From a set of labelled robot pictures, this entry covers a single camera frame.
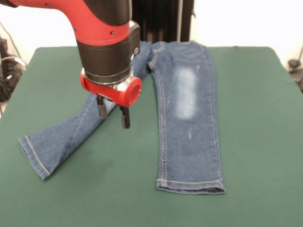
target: screw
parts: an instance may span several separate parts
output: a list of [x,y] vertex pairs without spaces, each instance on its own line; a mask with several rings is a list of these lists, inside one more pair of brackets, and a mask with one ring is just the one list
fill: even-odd
[[139,48],[136,47],[135,50],[134,50],[134,54],[137,55],[138,53],[139,53]]

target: white wall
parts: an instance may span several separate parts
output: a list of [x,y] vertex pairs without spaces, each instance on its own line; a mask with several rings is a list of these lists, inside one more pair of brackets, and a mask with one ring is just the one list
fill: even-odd
[[[302,0],[195,0],[191,39],[206,46],[270,46],[287,66],[303,45],[302,9]],[[26,62],[39,46],[76,45],[68,19],[57,10],[0,5],[0,21]],[[0,34],[6,37],[1,28]]]
[[303,45],[302,0],[195,0],[191,39],[206,46],[269,46],[287,68]]
[[[37,47],[76,45],[67,17],[55,9],[0,5],[0,21],[10,32],[22,59],[29,62]],[[0,35],[8,38],[0,27]],[[11,45],[10,53],[16,54]]]

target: stitching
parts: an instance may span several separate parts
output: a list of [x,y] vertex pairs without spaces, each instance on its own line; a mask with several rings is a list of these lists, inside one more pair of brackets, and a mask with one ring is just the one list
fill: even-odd
[[[204,48],[202,46],[200,46],[201,50],[202,50],[202,53],[204,55]],[[207,74],[208,74],[208,78],[210,78],[210,71],[209,71],[209,68],[208,68],[208,62],[205,61],[205,66],[206,66],[206,71],[207,71]],[[211,116],[212,116],[212,122],[213,122],[213,137],[214,137],[214,146],[215,146],[215,149],[216,149],[216,158],[217,158],[217,170],[218,170],[218,175],[219,175],[219,178],[221,178],[221,174],[220,174],[220,170],[219,170],[219,157],[218,157],[218,154],[219,154],[219,151],[218,151],[218,147],[217,147],[217,140],[216,140],[216,134],[215,134],[215,130],[214,130],[214,112],[213,112],[213,104],[212,104],[212,92],[211,92],[211,84],[210,84],[210,80],[209,80],[209,83],[208,83],[208,91],[209,91],[209,101],[210,101],[210,109],[211,109]]]
[[163,99],[164,99],[164,91],[162,87],[162,78],[161,74],[155,66],[155,72],[158,78],[159,88],[160,88],[160,102],[161,102],[161,127],[162,127],[162,134],[161,134],[161,140],[162,140],[162,178],[166,178],[166,124],[165,124],[165,106],[163,106]]
[[160,42],[160,48],[159,49],[156,49],[156,50],[153,50],[154,52],[160,52],[160,51],[163,51],[164,50],[164,44],[163,42]]
[[72,138],[72,141],[71,141],[71,144],[70,144],[70,148],[68,149],[68,151],[66,152],[66,154],[65,154],[65,156],[64,156],[64,159],[66,158],[66,156],[67,156],[68,153],[70,152],[71,147],[72,147],[72,145],[73,145],[73,143],[74,143],[74,140],[75,140],[75,138],[76,138],[76,135],[77,135],[77,133],[78,133],[78,131],[79,131],[79,128],[80,128],[80,126],[81,126],[81,124],[82,124],[82,121],[83,121],[83,119],[84,119],[84,117],[85,117],[87,111],[89,110],[89,107],[90,107],[91,104],[93,103],[94,99],[95,99],[95,97],[92,98],[92,100],[91,100],[89,106],[86,108],[86,110],[85,110],[85,112],[84,112],[84,114],[83,114],[83,116],[82,116],[82,118],[81,118],[81,121],[80,121],[80,123],[79,123],[79,125],[78,125],[78,127],[77,127],[77,130],[76,130],[76,132],[75,132],[75,134],[74,134],[74,136],[73,136],[73,138]]
[[51,174],[50,174],[49,171],[44,167],[44,165],[41,163],[41,161],[40,161],[40,159],[38,158],[38,156],[37,156],[37,154],[36,154],[36,152],[35,152],[35,150],[34,150],[32,144],[29,142],[28,137],[25,136],[25,138],[26,138],[28,144],[30,145],[30,147],[31,147],[31,149],[32,149],[32,151],[33,151],[33,153],[34,153],[34,155],[35,155],[35,157],[36,157],[38,163],[39,163],[40,166],[47,172],[47,174],[50,176]]
[[25,156],[28,158],[28,160],[29,160],[29,162],[30,162],[32,168],[33,168],[35,171],[37,171],[37,173],[39,174],[39,176],[42,176],[42,175],[44,174],[44,172],[42,173],[41,170],[43,170],[43,169],[39,168],[38,166],[35,166],[34,160],[32,159],[31,155],[29,155],[28,149],[27,149],[25,146],[23,146],[23,143],[22,143],[22,140],[21,140],[21,139],[19,139],[19,141],[20,141],[20,143],[21,143],[21,148],[24,150],[23,153],[24,153]]
[[157,181],[165,181],[169,183],[186,183],[186,184],[199,184],[199,183],[216,183],[216,182],[221,182],[221,181],[203,181],[203,182],[181,182],[181,181],[167,181],[164,179],[158,179]]
[[158,58],[158,54],[155,53],[155,56],[153,57],[153,60],[150,63],[151,66],[153,66],[153,67],[155,66],[155,62],[156,62],[157,58]]

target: green mat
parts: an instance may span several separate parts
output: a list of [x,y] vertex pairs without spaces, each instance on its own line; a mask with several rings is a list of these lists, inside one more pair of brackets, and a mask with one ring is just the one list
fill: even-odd
[[149,75],[121,127],[116,108],[46,181],[18,137],[78,113],[76,47],[40,48],[0,119],[0,226],[300,227],[303,95],[269,48],[210,48],[217,69],[223,195],[155,187],[158,117]]

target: denim fabric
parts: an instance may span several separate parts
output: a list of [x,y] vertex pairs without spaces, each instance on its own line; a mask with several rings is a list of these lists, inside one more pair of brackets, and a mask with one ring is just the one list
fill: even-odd
[[[156,84],[159,116],[157,188],[183,194],[225,193],[218,140],[216,73],[205,46],[195,42],[141,42],[134,75],[148,69]],[[42,179],[48,178],[102,123],[96,97],[80,114],[19,138]],[[115,104],[106,102],[108,112]]]
[[[140,57],[132,61],[134,75],[144,78],[148,71],[151,43],[142,43]],[[105,99],[107,112],[115,103]],[[33,169],[44,180],[48,178],[103,122],[99,116],[96,96],[89,95],[81,112],[66,121],[38,133],[19,138],[23,153]]]
[[216,112],[216,73],[195,42],[157,43],[149,62],[156,82],[160,155],[157,187],[224,193]]

